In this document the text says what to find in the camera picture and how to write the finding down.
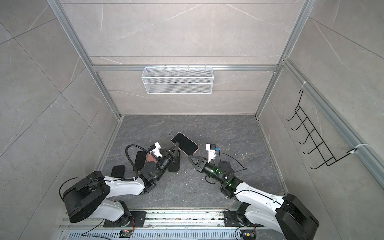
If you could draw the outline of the black phone case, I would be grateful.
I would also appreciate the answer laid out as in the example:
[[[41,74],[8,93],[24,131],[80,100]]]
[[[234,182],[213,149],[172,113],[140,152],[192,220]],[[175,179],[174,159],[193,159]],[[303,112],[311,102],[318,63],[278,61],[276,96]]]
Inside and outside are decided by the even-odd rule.
[[[181,153],[178,151],[176,157],[174,158],[174,161],[171,162],[171,164],[168,167],[169,172],[178,172],[180,170],[180,158]]]

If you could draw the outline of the pink phone case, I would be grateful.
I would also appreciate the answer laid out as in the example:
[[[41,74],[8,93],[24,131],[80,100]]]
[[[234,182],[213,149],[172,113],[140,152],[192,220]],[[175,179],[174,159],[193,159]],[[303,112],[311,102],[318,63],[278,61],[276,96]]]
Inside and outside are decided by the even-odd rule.
[[[145,164],[149,163],[149,162],[153,162],[153,163],[157,163],[157,159],[154,158],[151,154],[146,154],[146,160],[145,160]]]

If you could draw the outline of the phone with black screen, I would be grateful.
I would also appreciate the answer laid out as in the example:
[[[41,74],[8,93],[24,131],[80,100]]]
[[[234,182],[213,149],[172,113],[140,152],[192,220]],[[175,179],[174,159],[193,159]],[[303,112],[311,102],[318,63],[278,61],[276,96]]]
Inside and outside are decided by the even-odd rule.
[[[123,178],[125,175],[125,169],[126,169],[125,165],[114,166],[112,168],[112,172],[111,172],[110,177],[111,178]]]

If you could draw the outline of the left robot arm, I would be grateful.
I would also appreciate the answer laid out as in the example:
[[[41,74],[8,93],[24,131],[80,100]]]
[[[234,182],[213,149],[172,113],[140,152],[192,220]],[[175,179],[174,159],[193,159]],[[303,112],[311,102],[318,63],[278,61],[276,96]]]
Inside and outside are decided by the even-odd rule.
[[[94,171],[59,196],[65,204],[71,223],[81,222],[89,217],[101,218],[113,223],[125,225],[131,213],[123,201],[111,201],[112,197],[132,195],[140,196],[151,192],[168,168],[180,157],[179,143],[162,148],[155,143],[146,154],[153,157],[130,178],[104,176]]]

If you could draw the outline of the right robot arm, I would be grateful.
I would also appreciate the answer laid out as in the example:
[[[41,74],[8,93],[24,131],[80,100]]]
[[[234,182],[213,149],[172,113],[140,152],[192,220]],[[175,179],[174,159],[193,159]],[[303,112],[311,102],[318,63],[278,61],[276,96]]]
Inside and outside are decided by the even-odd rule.
[[[243,225],[262,225],[285,236],[287,240],[312,240],[320,225],[317,218],[294,195],[278,196],[258,190],[236,177],[227,161],[217,165],[204,157],[188,156],[194,168],[221,183],[228,199],[241,202],[237,210]]]

